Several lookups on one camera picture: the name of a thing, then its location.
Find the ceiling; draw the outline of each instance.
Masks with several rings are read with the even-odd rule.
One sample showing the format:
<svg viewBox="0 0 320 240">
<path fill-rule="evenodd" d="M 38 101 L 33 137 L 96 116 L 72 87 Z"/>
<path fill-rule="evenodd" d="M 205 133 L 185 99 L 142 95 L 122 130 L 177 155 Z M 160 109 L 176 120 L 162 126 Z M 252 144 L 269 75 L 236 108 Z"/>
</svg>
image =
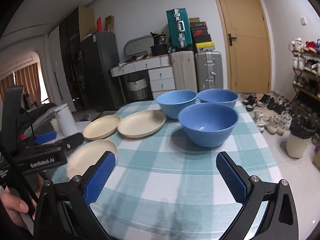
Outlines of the ceiling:
<svg viewBox="0 0 320 240">
<path fill-rule="evenodd" d="M 78 6 L 86 6 L 93 0 L 24 0 L 3 36 L 0 49 L 14 42 L 50 33 Z"/>
</svg>

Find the trash can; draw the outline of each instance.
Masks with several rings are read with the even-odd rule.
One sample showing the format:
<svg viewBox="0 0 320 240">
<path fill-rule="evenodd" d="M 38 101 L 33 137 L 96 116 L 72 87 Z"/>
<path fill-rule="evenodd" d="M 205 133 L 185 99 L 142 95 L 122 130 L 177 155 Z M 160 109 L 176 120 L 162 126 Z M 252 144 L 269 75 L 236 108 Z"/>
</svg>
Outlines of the trash can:
<svg viewBox="0 0 320 240">
<path fill-rule="evenodd" d="M 290 135 L 286 143 L 286 150 L 290 157 L 300 158 L 316 133 L 316 123 L 304 115 L 292 117 Z"/>
<path fill-rule="evenodd" d="M 140 101 L 148 97 L 148 84 L 147 80 L 140 76 L 136 82 L 128 80 L 128 90 L 133 100 Z"/>
</svg>

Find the curtain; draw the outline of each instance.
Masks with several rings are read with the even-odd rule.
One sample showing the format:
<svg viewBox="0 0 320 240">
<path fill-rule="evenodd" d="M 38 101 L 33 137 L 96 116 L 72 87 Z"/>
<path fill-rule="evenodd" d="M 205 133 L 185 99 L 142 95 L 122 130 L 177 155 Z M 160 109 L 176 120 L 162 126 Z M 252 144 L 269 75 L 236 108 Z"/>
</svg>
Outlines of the curtain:
<svg viewBox="0 0 320 240">
<path fill-rule="evenodd" d="M 37 64 L 24 67 L 15 73 L 16 85 L 23 86 L 23 91 L 29 94 L 32 103 L 41 105 L 40 82 Z"/>
<path fill-rule="evenodd" d="M 4 102 L 7 87 L 14 86 L 13 73 L 0 81 L 0 95 L 2 102 Z"/>
</svg>

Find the cream plate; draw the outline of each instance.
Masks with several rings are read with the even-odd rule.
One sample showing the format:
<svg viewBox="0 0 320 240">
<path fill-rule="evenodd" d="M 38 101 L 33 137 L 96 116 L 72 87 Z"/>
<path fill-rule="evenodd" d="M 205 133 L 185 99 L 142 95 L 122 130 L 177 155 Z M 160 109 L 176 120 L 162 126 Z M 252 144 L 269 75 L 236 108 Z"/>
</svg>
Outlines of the cream plate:
<svg viewBox="0 0 320 240">
<path fill-rule="evenodd" d="M 166 116 L 158 110 L 146 110 L 131 114 L 118 125 L 118 131 L 130 138 L 141 138 L 160 130 Z"/>
<path fill-rule="evenodd" d="M 97 163 L 105 151 L 114 153 L 116 160 L 118 159 L 117 146 L 109 140 L 97 140 L 80 147 L 68 160 L 68 178 L 72 179 L 75 175 L 82 176 L 89 166 Z"/>
<path fill-rule="evenodd" d="M 88 140 L 100 140 L 113 134 L 117 130 L 119 122 L 118 115 L 107 115 L 90 123 L 82 134 Z"/>
</svg>

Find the checkered tablecloth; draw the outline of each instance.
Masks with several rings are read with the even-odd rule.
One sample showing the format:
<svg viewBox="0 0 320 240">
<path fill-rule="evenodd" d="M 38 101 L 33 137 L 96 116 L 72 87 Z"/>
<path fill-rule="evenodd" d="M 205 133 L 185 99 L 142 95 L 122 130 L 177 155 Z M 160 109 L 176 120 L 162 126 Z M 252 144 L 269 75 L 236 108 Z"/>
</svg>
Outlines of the checkered tablecloth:
<svg viewBox="0 0 320 240">
<path fill-rule="evenodd" d="M 116 114 L 122 119 L 150 109 L 154 101 L 136 102 Z M 268 145 L 250 115 L 237 102 L 239 122 L 218 148 L 193 144 L 179 122 L 167 120 L 155 134 L 142 139 L 108 139 L 118 147 L 116 167 L 91 208 L 106 231 L 127 240 L 219 239 L 241 208 L 216 168 L 216 155 L 226 151 L 249 175 L 278 183 L 281 174 Z M 53 176 L 67 181 L 65 166 Z M 266 203 L 250 229 L 253 237 Z"/>
</svg>

